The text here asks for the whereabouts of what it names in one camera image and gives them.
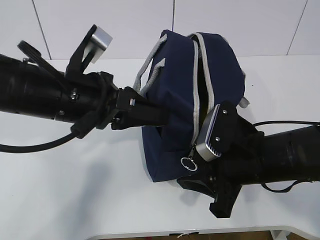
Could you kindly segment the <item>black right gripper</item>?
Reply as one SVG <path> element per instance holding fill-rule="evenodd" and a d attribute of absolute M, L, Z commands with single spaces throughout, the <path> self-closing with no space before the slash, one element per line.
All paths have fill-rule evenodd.
<path fill-rule="evenodd" d="M 249 163 L 259 157 L 265 134 L 241 117 L 231 102 L 219 105 L 210 143 L 221 156 L 204 161 L 204 175 L 184 176 L 176 182 L 183 189 L 214 198 L 209 210 L 216 218 L 224 219 L 231 216 L 243 185 L 238 174 L 245 168 L 253 169 Z"/>

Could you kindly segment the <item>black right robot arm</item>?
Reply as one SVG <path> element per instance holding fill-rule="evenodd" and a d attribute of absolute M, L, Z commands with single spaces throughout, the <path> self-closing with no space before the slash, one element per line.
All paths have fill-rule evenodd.
<path fill-rule="evenodd" d="M 229 218 L 245 185 L 319 181 L 320 125 L 304 122 L 302 128 L 266 135 L 224 101 L 206 116 L 187 160 L 191 175 L 177 183 L 212 197 L 211 213 Z"/>

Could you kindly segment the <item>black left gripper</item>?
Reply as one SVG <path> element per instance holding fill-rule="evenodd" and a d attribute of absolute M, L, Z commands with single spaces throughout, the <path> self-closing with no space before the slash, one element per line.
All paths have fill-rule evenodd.
<path fill-rule="evenodd" d="M 83 83 L 77 79 L 71 96 L 61 98 L 55 120 L 73 123 L 72 130 L 103 130 L 111 121 L 112 130 L 168 124 L 167 109 L 148 101 L 131 87 L 118 89 L 113 78 L 102 71 L 84 75 Z"/>

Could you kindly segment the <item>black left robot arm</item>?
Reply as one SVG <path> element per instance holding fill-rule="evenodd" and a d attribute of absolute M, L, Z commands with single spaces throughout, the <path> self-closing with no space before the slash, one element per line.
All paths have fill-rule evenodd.
<path fill-rule="evenodd" d="M 78 74 L 68 80 L 66 94 L 42 67 L 1 55 L 0 110 L 73 124 L 83 119 L 101 130 L 108 124 L 113 130 L 168 124 L 169 110 L 129 86 L 116 87 L 113 78 L 104 71 Z"/>

